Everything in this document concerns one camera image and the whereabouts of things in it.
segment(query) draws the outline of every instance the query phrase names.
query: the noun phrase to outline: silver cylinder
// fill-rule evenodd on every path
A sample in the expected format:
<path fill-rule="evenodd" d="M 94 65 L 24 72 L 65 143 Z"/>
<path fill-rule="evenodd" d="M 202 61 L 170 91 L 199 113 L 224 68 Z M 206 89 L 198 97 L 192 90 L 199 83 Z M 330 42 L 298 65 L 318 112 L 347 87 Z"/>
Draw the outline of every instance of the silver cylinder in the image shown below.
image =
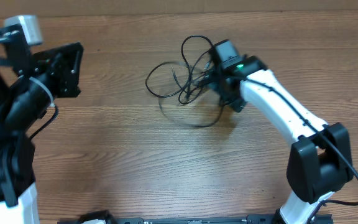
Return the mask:
<path fill-rule="evenodd" d="M 23 28 L 25 39 L 29 46 L 40 45 L 44 41 L 37 16 L 19 15 L 5 19 L 4 26 L 20 24 Z"/>

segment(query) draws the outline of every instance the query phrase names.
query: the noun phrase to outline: beige wall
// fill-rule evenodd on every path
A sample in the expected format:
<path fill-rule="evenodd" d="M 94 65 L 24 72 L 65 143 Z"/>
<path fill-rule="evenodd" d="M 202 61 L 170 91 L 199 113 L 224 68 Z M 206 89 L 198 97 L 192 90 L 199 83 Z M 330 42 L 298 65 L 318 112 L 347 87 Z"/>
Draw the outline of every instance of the beige wall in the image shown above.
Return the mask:
<path fill-rule="evenodd" d="M 0 0 L 0 18 L 341 9 L 358 0 Z"/>

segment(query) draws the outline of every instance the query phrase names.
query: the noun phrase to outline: wooden surface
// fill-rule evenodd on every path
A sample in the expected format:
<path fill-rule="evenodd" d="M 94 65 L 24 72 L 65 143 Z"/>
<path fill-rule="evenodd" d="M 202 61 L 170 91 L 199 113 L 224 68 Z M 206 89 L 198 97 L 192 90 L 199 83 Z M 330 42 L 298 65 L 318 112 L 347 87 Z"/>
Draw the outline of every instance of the wooden surface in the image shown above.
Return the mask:
<path fill-rule="evenodd" d="M 146 74 L 160 62 L 179 60 L 181 42 L 191 34 L 213 42 L 231 39 L 240 52 L 258 55 L 317 116 L 340 121 L 349 129 L 358 170 L 358 11 L 68 17 L 40 23 L 45 43 L 38 49 L 75 41 L 85 48 L 81 95 L 57 100 L 58 119 L 34 141 L 42 223 L 102 209 L 117 217 L 234 217 L 273 213 L 286 201 L 290 150 L 252 105 L 239 114 L 225 109 L 212 128 L 190 129 L 164 117 L 147 92 Z M 206 49 L 198 40 L 185 47 L 191 61 Z M 169 71 L 156 74 L 156 91 L 174 87 Z M 172 99 L 165 107 L 176 119 L 210 119 L 216 98 L 207 94 L 207 103 L 178 109 Z M 358 200 L 357 182 L 334 198 Z M 332 213 L 336 223 L 358 223 L 358 207 L 329 205 L 321 213 Z"/>
<path fill-rule="evenodd" d="M 358 0 L 0 0 L 0 18 L 344 9 Z"/>

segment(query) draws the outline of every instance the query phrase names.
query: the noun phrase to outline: white arm segment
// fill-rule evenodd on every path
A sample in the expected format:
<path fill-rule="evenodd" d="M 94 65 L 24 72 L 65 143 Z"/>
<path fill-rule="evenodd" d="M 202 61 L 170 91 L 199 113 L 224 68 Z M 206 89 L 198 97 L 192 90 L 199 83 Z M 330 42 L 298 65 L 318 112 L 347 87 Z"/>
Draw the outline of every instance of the white arm segment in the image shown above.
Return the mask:
<path fill-rule="evenodd" d="M 33 183 L 19 197 L 19 204 L 15 207 L 6 207 L 5 202 L 0 202 L 0 224 L 39 224 L 37 206 L 37 189 Z"/>
<path fill-rule="evenodd" d="M 313 127 L 318 131 L 324 129 L 323 125 L 327 124 L 327 122 L 316 117 L 291 96 L 291 94 L 277 81 L 271 70 L 259 70 L 247 77 L 251 80 L 274 87 L 296 108 L 296 110 L 300 112 L 300 114 L 302 114 L 304 118 L 310 122 Z M 271 123 L 273 123 L 289 146 L 294 142 L 297 142 L 298 137 L 301 135 L 309 137 L 314 134 L 314 131 L 305 126 L 303 121 L 276 93 L 249 81 L 241 82 L 240 91 L 241 97 L 243 97 L 245 101 L 252 103 Z M 329 192 L 326 195 L 321 196 L 316 203 L 309 204 L 308 202 L 299 199 L 292 191 L 287 202 L 281 207 L 280 214 L 288 224 L 306 223 L 309 216 L 317 207 L 318 202 L 329 198 L 333 193 L 334 192 Z"/>

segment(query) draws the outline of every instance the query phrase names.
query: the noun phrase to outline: wooden table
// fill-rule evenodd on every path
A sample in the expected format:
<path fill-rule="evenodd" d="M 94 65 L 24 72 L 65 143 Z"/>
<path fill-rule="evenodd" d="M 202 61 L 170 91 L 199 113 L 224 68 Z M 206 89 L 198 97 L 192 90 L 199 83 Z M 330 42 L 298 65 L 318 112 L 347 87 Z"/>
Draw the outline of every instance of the wooden table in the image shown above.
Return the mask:
<path fill-rule="evenodd" d="M 226 108 L 217 125 L 191 129 L 164 117 L 147 92 L 146 74 L 160 62 L 181 60 L 181 42 L 191 34 L 231 39 L 240 52 L 269 65 L 313 113 L 340 121 L 350 132 L 358 170 L 358 11 L 59 17 L 40 23 L 45 43 L 34 51 L 76 41 L 85 48 L 81 95 L 58 99 L 58 119 L 34 141 L 42 223 L 102 209 L 116 217 L 234 217 L 273 213 L 286 201 L 290 150 L 261 112 L 252 105 L 239 114 Z M 186 55 L 193 62 L 207 47 L 191 40 Z M 169 72 L 156 75 L 159 91 L 175 87 Z M 214 102 L 181 109 L 172 99 L 165 107 L 175 119 L 216 113 Z M 334 198 L 358 200 L 358 183 Z M 329 205 L 321 213 L 332 213 L 337 223 L 358 223 L 358 207 Z"/>

